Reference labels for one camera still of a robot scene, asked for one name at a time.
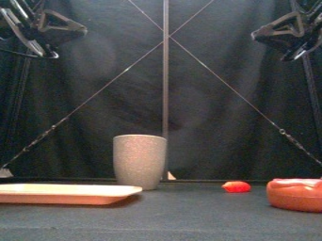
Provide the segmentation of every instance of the tray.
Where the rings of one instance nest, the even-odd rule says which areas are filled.
[[[142,187],[130,185],[0,185],[0,203],[106,205],[141,191]]]

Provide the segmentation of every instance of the ceramic cup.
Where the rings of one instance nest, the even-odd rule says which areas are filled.
[[[119,185],[154,190],[162,179],[167,140],[149,135],[114,138],[114,167]]]

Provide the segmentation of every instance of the table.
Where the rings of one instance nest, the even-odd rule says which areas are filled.
[[[322,240],[322,214],[269,205],[266,186],[162,183],[106,206],[0,204],[2,241]]]

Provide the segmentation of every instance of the orange bowl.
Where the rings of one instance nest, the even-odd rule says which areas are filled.
[[[302,212],[322,212],[322,179],[274,179],[268,184],[272,206]]]

